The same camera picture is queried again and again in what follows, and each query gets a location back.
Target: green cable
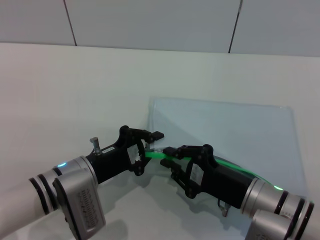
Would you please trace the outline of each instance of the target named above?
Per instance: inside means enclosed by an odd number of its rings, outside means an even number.
[[[169,159],[169,160],[173,160],[173,159],[174,159],[174,157],[172,157],[172,156],[168,156],[168,155],[166,155],[166,154],[164,154],[164,153],[162,153],[162,152],[154,152],[154,151],[147,151],[147,152],[145,153],[145,156],[146,156],[147,158],[153,158],[153,159]],[[190,159],[191,159],[191,157],[185,157],[185,158],[184,158],[184,160],[188,160],[188,161],[189,161]],[[218,159],[218,158],[216,157],[215,160],[216,160],[216,162],[217,162],[218,164],[221,164],[221,165],[223,165],[223,166],[225,166],[225,167],[228,167],[228,168],[231,168],[231,169],[235,169],[235,170],[241,171],[241,172],[243,172],[243,173],[247,173],[247,174],[254,175],[254,176],[257,177],[257,178],[262,179],[262,180],[265,181],[266,183],[271,184],[271,182],[267,181],[267,180],[264,179],[263,177],[259,176],[258,174],[254,173],[254,172],[252,172],[252,171],[250,171],[250,170],[247,170],[247,169],[245,169],[245,168],[242,168],[242,167],[240,167],[240,166],[237,166],[237,165],[235,165],[235,164],[233,164],[233,163],[224,161],[224,160],[222,160],[221,158]]]

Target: black ring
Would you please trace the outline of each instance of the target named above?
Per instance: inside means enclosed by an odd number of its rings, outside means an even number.
[[[276,205],[276,208],[274,210],[274,213],[279,215],[280,211],[281,211],[281,208],[282,206],[284,205],[285,201],[286,201],[286,198],[288,196],[288,192],[287,191],[284,191],[279,199],[279,202],[278,204]]]
[[[44,185],[44,188],[46,190],[46,192],[48,193],[48,196],[49,196],[49,199],[51,201],[51,204],[52,204],[52,207],[53,207],[53,210],[57,210],[58,209],[58,205],[57,205],[57,202],[56,202],[56,198],[55,198],[55,195],[54,193],[52,192],[48,182],[47,182],[47,179],[45,178],[45,176],[43,176],[42,174],[39,174],[38,175],[38,178],[41,180],[41,182],[43,183]]]
[[[43,211],[45,213],[45,215],[49,214],[49,208],[47,205],[47,201],[44,195],[44,192],[42,191],[41,187],[39,186],[39,184],[37,183],[37,181],[34,178],[30,178],[29,181],[32,183],[32,185],[34,186],[36,192],[39,195],[40,201],[41,201],[41,205],[43,208]]]
[[[59,168],[54,167],[54,168],[52,168],[52,170],[55,171],[55,173],[56,173],[58,176],[61,176],[61,175],[62,175],[62,172],[60,171]]]
[[[308,209],[306,210],[306,213],[304,215],[304,218],[302,220],[301,226],[299,228],[299,231],[297,232],[296,236],[295,236],[295,240],[300,240],[302,237],[302,234],[304,233],[306,226],[308,224],[308,221],[310,219],[312,210],[314,209],[315,204],[313,202],[310,202]]]
[[[296,210],[295,210],[294,215],[292,217],[290,227],[287,231],[287,236],[290,236],[292,234],[292,232],[294,231],[296,224],[298,222],[300,213],[301,213],[302,209],[304,208],[305,202],[306,202],[306,200],[304,200],[303,198],[300,198],[298,206],[296,207]]]

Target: sticker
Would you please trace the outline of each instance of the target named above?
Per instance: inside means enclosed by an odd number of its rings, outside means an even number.
[[[202,178],[204,176],[204,171],[197,164],[192,165],[190,180],[196,182],[201,186]]]
[[[138,146],[135,144],[127,149],[131,164],[135,164],[136,161],[141,161],[139,156]]]
[[[107,148],[106,150],[103,150],[102,153],[105,154],[107,152],[110,152],[111,150],[115,149],[113,146]]]

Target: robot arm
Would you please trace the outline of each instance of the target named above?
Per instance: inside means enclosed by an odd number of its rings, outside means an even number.
[[[312,202],[217,163],[208,144],[167,147],[163,153],[176,159],[190,158],[185,172],[172,160],[165,158],[160,162],[171,169],[171,178],[188,198],[208,193],[218,199],[224,217],[232,206],[252,218],[246,240],[301,239],[314,208]],[[220,206],[220,200],[225,202],[224,207]]]
[[[93,151],[55,166],[29,179],[0,197],[0,239],[61,208],[77,240],[92,237],[105,224],[97,194],[98,184],[129,170],[140,176],[151,158],[145,157],[142,140],[150,144],[163,138],[161,132],[120,128],[118,140],[100,149],[97,137]]]

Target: white table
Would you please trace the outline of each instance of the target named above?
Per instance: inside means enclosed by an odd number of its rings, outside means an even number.
[[[0,190],[87,155],[91,137],[104,147],[122,125],[146,128],[152,97],[290,106],[316,206],[309,225],[319,226],[319,69],[313,57],[1,43]],[[154,166],[100,188],[107,226],[95,239],[214,239],[217,207],[193,209],[176,194],[168,171],[152,176]],[[7,239],[71,239],[63,219],[53,213]]]

